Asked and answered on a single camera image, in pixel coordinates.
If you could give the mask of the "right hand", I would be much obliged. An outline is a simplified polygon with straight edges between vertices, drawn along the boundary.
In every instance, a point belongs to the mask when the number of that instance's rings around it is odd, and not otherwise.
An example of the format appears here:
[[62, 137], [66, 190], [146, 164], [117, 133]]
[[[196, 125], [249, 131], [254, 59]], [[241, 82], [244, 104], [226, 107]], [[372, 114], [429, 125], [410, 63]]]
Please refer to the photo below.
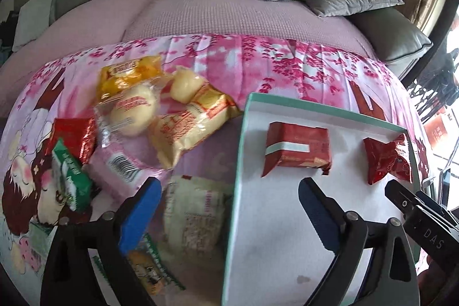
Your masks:
[[427, 256], [427, 270], [418, 275], [421, 306], [459, 306], [458, 266], [445, 273]]

